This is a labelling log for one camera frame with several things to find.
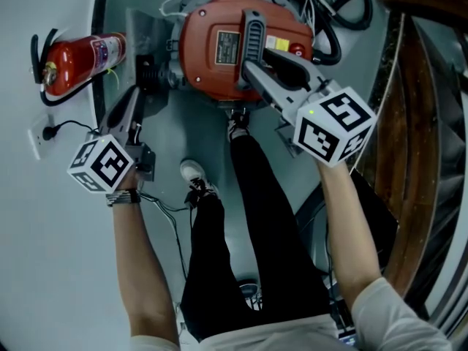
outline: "sneaker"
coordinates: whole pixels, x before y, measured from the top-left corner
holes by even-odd
[[[244,135],[250,135],[249,132],[249,120],[250,112],[237,112],[232,110],[230,116],[228,114],[229,124],[227,125],[227,139],[232,142],[237,137]]]
[[[205,171],[198,162],[194,160],[184,160],[181,162],[181,175],[192,190],[195,190],[198,197],[214,195],[219,197],[219,191],[206,178]]]

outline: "concrete floor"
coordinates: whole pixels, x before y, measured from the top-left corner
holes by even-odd
[[[125,10],[138,8],[159,17],[164,0],[107,0],[105,31],[125,31]],[[360,1],[352,2],[348,12],[361,9]],[[364,99],[369,98],[377,71],[386,29],[386,13],[376,8],[374,21],[365,32],[341,30],[343,61],[322,69],[342,86],[352,86]],[[113,102],[115,81],[105,81],[106,104]],[[227,119],[223,111],[210,107],[197,98],[180,91],[171,91],[167,107],[145,120],[142,140],[156,152],[156,180],[145,184],[144,190],[160,197],[172,206],[182,206],[187,185],[179,173],[182,159],[197,160],[208,177],[219,187],[225,207],[225,236],[231,252],[233,272],[239,279],[257,276],[257,265],[246,226],[244,207],[238,189],[229,145],[226,140]],[[260,142],[273,171],[282,185],[292,209],[297,211],[318,185],[320,179],[314,160],[302,154],[293,159],[273,131],[278,114],[270,108],[252,114],[251,132]],[[149,235],[167,275],[174,301],[180,301],[184,278],[173,231],[166,218],[150,203],[143,204]],[[186,264],[190,257],[190,227],[188,212],[175,214]]]

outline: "black pants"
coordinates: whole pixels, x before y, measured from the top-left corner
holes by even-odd
[[[299,239],[293,210],[259,144],[250,136],[237,137],[231,143],[231,157],[257,258],[263,307],[249,308],[231,271],[221,201],[202,198],[181,303],[187,328],[198,341],[330,313],[328,291]]]

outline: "fire extinguisher hose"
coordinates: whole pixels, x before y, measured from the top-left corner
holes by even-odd
[[[83,90],[87,85],[95,81],[98,77],[102,77],[107,73],[107,70],[100,72],[93,76],[93,78],[88,79],[85,83],[82,83],[77,88],[66,94],[64,97],[56,100],[49,100],[47,94],[45,93],[45,84],[43,83],[44,76],[42,75],[42,70],[45,68],[45,63],[47,62],[47,56],[52,45],[53,37],[57,33],[57,29],[50,30],[49,35],[44,42],[44,47],[42,48],[41,59],[39,59],[39,53],[37,50],[37,43],[39,42],[39,37],[35,34],[31,38],[31,63],[32,63],[32,72],[34,75],[34,82],[40,85],[40,96],[42,102],[48,107],[55,107],[57,105],[63,104],[68,99],[74,97],[78,92]]]

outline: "fire extinguisher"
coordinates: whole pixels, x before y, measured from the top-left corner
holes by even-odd
[[[31,38],[31,62],[34,82],[40,84],[41,100],[48,107],[66,102],[89,83],[125,58],[125,34],[92,35],[81,39],[54,42],[57,29],[47,36],[39,59],[38,37]],[[49,100],[47,94],[64,97]]]

